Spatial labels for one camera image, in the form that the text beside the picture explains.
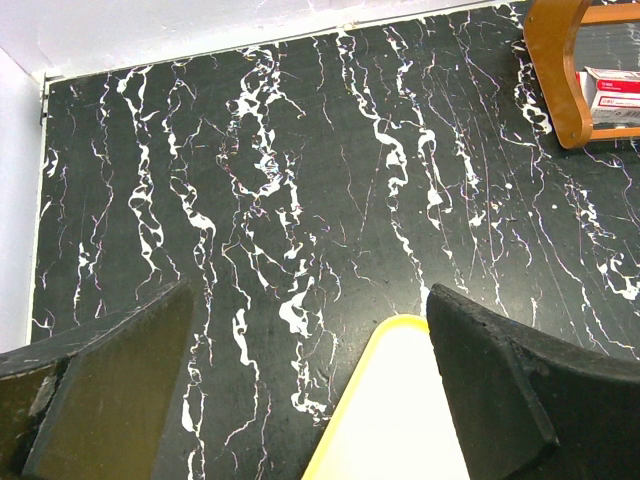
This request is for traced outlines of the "yellow tray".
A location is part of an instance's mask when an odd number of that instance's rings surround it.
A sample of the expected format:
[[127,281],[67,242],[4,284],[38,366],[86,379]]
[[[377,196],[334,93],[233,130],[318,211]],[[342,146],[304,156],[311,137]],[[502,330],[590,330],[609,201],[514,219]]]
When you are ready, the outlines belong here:
[[303,476],[468,478],[426,319],[375,329]]

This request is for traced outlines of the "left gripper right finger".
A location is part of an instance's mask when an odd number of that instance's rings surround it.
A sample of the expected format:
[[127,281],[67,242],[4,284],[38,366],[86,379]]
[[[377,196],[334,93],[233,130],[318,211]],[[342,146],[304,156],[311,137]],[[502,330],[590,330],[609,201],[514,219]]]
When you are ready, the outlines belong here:
[[639,364],[432,286],[430,337],[472,479],[636,479]]

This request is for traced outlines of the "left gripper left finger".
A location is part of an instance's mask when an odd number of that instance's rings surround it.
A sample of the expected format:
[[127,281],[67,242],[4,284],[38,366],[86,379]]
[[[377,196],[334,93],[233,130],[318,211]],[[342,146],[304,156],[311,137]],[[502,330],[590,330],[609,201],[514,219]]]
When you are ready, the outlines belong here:
[[195,311],[187,281],[1,355],[4,479],[149,479]]

